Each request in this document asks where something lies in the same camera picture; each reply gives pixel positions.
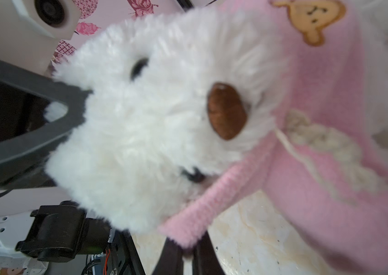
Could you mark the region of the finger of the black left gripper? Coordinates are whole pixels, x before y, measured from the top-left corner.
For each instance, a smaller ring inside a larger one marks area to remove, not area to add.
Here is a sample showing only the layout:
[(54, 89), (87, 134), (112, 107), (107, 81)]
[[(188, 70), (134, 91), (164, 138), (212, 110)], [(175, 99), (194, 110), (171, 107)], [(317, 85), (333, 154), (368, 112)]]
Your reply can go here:
[(55, 82), (45, 76), (30, 72), (0, 60), (0, 85), (16, 89), (50, 102), (60, 102), (72, 109), (80, 108), (88, 95), (78, 87)]
[(31, 177), (43, 174), (41, 165), (83, 122), (81, 116), (65, 116), (27, 134), (0, 142), (0, 190), (24, 185)]

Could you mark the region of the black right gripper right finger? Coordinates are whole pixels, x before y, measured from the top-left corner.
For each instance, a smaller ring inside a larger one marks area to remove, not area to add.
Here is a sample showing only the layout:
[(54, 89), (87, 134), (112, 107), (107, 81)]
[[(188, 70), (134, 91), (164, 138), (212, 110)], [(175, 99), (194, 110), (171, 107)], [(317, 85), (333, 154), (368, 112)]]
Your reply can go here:
[(193, 249), (192, 275), (225, 275), (208, 232)]

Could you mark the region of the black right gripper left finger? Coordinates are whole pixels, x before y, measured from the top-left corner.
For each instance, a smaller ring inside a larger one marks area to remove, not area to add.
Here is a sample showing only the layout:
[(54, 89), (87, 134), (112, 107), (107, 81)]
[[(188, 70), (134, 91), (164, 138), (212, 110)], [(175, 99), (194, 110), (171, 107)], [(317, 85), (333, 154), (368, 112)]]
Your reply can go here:
[(183, 275), (183, 252), (181, 247), (167, 238), (152, 275)]

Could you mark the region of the white teddy bear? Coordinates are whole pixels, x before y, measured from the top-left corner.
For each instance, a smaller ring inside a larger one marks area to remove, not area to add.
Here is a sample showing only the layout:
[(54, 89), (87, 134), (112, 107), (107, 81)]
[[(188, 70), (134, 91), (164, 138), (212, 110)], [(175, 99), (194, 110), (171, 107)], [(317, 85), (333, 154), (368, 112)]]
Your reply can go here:
[(109, 26), (57, 66), (90, 91), (46, 173), (118, 229), (158, 228), (279, 128), (291, 81), (257, 10), (197, 8)]

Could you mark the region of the pink teddy hoodie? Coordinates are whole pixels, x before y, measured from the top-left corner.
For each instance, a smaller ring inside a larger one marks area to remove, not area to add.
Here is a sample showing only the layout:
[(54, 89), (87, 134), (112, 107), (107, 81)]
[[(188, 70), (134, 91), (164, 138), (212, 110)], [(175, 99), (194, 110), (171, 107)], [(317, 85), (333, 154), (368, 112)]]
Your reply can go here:
[(352, 1), (227, 1), (280, 30), (291, 81), (279, 128), (161, 231), (193, 246), (233, 203), (264, 191), (334, 268), (388, 272), (388, 48)]

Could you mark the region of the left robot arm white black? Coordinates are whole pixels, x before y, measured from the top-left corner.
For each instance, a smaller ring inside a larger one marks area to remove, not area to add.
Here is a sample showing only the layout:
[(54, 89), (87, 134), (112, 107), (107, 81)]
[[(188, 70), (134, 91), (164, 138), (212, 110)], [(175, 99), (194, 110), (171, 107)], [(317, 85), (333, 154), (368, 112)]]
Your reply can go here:
[[(45, 162), (83, 118), (86, 93), (0, 61), (0, 203), (48, 183)], [(100, 254), (110, 226), (69, 200), (0, 217), (0, 256), (69, 262)]]

